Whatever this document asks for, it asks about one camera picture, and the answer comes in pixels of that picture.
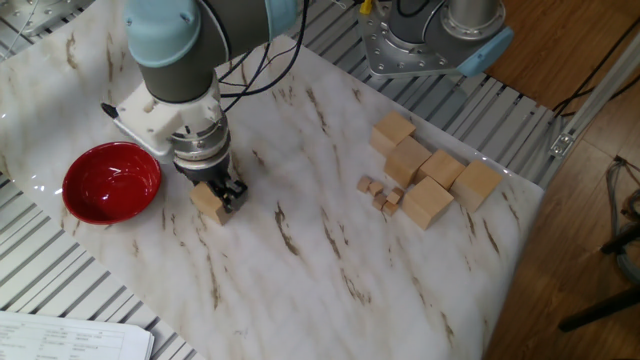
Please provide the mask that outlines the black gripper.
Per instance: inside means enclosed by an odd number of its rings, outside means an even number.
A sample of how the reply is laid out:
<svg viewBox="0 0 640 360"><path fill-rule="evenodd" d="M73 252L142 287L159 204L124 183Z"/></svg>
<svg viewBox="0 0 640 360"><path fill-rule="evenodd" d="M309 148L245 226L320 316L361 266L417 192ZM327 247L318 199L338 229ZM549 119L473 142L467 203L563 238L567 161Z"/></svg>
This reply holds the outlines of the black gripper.
<svg viewBox="0 0 640 360"><path fill-rule="evenodd" d="M209 182L209 188L222 202L226 213L238 211L246 202L247 185L229 173L229 153L204 160L192 161L176 157L176 169L192 182Z"/></svg>

